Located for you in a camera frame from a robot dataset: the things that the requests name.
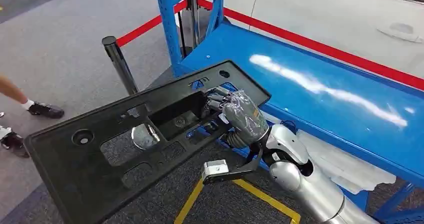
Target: white robot body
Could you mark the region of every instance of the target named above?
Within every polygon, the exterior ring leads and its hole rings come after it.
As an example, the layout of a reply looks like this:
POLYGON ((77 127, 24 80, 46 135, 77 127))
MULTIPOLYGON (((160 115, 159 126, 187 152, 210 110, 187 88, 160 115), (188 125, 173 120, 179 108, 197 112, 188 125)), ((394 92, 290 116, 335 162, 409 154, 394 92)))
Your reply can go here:
POLYGON ((272 157, 276 162, 269 167, 271 176, 284 190, 291 192, 318 223, 378 224, 321 171, 302 142, 287 127, 273 125, 269 136, 266 147, 282 150, 292 159, 281 160, 274 153, 272 157), (298 167, 304 165, 309 169, 306 174, 302 174, 298 167))

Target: person's leg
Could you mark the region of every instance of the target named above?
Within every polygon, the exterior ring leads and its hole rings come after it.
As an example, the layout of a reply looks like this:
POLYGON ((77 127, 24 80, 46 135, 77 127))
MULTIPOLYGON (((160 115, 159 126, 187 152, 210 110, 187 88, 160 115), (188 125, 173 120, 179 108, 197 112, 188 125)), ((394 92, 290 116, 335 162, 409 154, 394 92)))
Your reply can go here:
POLYGON ((19 102, 21 106, 32 115, 41 115, 48 118, 61 118, 64 110, 61 108, 43 103, 34 102, 28 99, 25 94, 14 85, 7 77, 0 74, 0 93, 19 102))
POLYGON ((28 98, 25 94, 3 75, 0 75, 0 93, 3 93, 20 104, 28 102, 28 98))

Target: robot finger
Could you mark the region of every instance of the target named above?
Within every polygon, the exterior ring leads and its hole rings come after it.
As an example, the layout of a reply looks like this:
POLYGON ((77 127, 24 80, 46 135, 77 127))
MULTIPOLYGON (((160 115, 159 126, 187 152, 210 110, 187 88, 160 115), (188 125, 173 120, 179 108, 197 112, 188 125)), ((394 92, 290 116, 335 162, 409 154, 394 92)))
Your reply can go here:
POLYGON ((227 102, 230 101, 229 96, 223 96, 223 95, 211 94, 211 95, 208 95, 207 98, 210 99, 210 100, 220 102, 220 103, 227 103, 227 102))
POLYGON ((224 88, 224 87, 222 87, 222 86, 217 86, 217 87, 215 87, 214 89, 213 89, 213 91, 215 92, 215 93, 217 93, 218 95, 221 95, 221 96, 229 96, 229 95, 231 95, 232 94, 232 92, 230 91, 230 90, 228 90, 228 89, 226 89, 226 88, 224 88))
POLYGON ((223 111, 223 104, 221 102, 219 102, 219 101, 210 99, 210 100, 207 101, 206 104, 212 110, 215 110, 215 111, 218 111, 218 112, 222 112, 223 111))

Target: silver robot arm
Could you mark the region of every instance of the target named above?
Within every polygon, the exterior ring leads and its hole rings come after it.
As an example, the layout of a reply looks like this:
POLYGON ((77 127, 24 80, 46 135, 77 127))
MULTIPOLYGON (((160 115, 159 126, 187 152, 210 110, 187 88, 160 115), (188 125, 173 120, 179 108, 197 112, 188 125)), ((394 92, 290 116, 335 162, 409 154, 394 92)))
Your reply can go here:
POLYGON ((314 163, 303 143, 287 127, 273 125, 266 147, 275 151, 271 154, 275 162, 269 166, 269 173, 275 182, 291 192, 317 222, 379 223, 343 194, 314 163))
POLYGON ((204 184, 241 178, 256 170, 262 158, 276 183, 291 192, 303 208, 322 224, 378 224, 359 209, 332 182, 308 154, 297 136, 286 126, 269 127, 252 100, 243 92, 222 87, 210 91, 209 108, 222 112, 234 131, 222 139, 233 148, 250 147, 247 163, 230 170, 225 160, 204 164, 204 184))

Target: blue metal rack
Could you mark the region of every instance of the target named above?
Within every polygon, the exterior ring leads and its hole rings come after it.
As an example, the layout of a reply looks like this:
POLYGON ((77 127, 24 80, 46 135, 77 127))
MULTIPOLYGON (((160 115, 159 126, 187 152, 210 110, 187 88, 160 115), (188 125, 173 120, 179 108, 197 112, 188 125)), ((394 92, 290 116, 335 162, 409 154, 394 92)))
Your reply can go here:
MULTIPOLYGON (((263 111, 408 181, 376 217, 423 223, 422 208, 392 211, 424 187, 424 92, 223 22, 223 0, 212 0, 206 37, 183 59, 173 12, 180 1, 158 0, 175 76, 233 60, 272 94, 263 111)), ((363 209, 366 198, 351 197, 363 209)))

